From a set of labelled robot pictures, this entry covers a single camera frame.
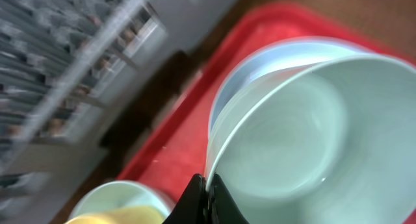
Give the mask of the mint green bowl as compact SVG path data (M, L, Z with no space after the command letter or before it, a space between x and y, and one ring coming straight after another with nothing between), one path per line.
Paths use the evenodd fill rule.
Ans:
M250 223L403 223L415 210L415 68L356 55L273 72L211 130L219 175Z

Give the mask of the pale blue small bowl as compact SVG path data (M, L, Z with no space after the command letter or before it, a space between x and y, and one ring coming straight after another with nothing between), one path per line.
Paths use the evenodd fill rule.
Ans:
M106 212L118 208L152 206L167 218L175 203L162 191L139 182L116 180L88 192L72 210L68 219L83 214Z

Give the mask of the yellow plastic cup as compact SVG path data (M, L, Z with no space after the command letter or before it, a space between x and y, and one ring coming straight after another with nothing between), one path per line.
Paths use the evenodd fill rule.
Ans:
M152 206L133 206L102 213L83 214L65 224L162 224L165 217Z

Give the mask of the large pale blue plate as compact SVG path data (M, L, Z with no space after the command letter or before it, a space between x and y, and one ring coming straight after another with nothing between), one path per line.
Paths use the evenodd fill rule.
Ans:
M374 50L342 39L301 36L260 48L239 62L219 87L211 106L208 131L229 100L244 86L274 71L293 69Z

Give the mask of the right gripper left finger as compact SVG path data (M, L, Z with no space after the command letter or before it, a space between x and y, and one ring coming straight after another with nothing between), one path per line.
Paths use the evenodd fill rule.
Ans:
M204 224L206 206L205 178L195 174L162 224Z

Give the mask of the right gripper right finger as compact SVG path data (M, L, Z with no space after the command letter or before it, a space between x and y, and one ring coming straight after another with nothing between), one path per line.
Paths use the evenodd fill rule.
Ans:
M208 195L208 223L248 224L220 175L214 175Z

